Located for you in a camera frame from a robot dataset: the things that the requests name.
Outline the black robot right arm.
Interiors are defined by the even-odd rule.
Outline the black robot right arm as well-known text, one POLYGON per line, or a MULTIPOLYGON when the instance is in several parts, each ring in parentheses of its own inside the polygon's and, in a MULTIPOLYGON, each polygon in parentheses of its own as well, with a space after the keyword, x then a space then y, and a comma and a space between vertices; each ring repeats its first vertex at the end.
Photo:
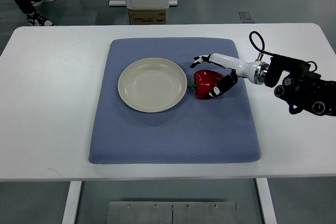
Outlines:
POLYGON ((275 97, 289 105, 290 114, 303 110, 317 116, 335 116, 335 81, 321 79, 310 70, 313 61, 303 61, 278 54, 269 54, 270 64, 264 84, 274 88, 275 97))

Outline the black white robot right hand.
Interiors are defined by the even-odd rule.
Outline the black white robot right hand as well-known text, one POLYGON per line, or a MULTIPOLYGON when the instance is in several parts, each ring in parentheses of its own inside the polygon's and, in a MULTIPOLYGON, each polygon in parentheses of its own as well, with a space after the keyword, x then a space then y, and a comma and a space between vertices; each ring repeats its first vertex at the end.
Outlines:
POLYGON ((191 68, 197 65, 207 62, 217 66, 229 69, 231 72, 224 76, 219 83, 221 91, 226 93, 237 82, 238 78, 246 78, 253 84, 263 84, 264 77, 267 73, 268 64, 263 61, 245 62, 234 57, 221 54, 202 55, 194 58, 194 62, 191 64, 191 68))

